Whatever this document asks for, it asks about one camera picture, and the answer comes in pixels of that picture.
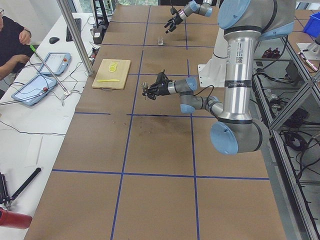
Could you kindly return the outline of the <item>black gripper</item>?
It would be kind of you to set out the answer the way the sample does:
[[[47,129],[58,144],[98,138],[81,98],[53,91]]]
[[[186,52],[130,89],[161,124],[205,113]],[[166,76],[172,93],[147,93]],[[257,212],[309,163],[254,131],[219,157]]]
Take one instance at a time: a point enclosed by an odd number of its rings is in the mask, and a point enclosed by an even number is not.
[[[177,25],[181,24],[187,18],[183,9],[177,10],[175,7],[172,7],[170,9],[170,13],[173,15],[173,17],[164,25],[164,28],[168,28],[165,31],[166,34],[173,32],[177,28]]]
[[[156,100],[157,96],[170,95],[168,87],[169,83],[172,82],[173,81],[166,76],[165,70],[163,70],[158,73],[155,83],[149,85],[147,91],[144,91],[142,95],[145,99],[149,98],[151,100]]]

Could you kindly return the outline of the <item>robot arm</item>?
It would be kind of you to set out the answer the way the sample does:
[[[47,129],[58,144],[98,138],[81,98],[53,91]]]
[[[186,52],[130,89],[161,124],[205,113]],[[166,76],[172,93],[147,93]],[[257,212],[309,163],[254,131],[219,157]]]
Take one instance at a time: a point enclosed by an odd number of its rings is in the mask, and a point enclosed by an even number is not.
[[[256,43],[288,36],[294,28],[294,0],[225,0],[219,6],[218,25],[226,45],[224,99],[196,96],[197,81],[193,77],[171,80],[164,72],[155,83],[142,85],[143,95],[179,94],[182,113],[206,110],[217,121],[210,138],[221,154],[254,152],[266,144],[268,128],[249,112]]]
[[[168,28],[165,33],[168,34],[169,32],[173,32],[179,24],[185,21],[192,14],[210,17],[213,12],[212,3],[212,0],[203,0],[202,4],[197,3],[195,0],[191,0],[183,9],[180,10],[177,10],[172,5],[170,13],[173,17],[165,24],[164,28]]]

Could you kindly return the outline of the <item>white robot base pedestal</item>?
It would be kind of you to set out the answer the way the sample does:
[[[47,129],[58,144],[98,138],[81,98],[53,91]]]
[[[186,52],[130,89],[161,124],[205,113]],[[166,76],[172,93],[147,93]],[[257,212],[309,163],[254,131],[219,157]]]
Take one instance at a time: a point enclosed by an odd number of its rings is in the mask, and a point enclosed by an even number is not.
[[[213,85],[215,88],[225,86],[227,47],[224,30],[219,28],[211,59],[206,64],[198,65],[199,83],[202,88],[209,85]]]

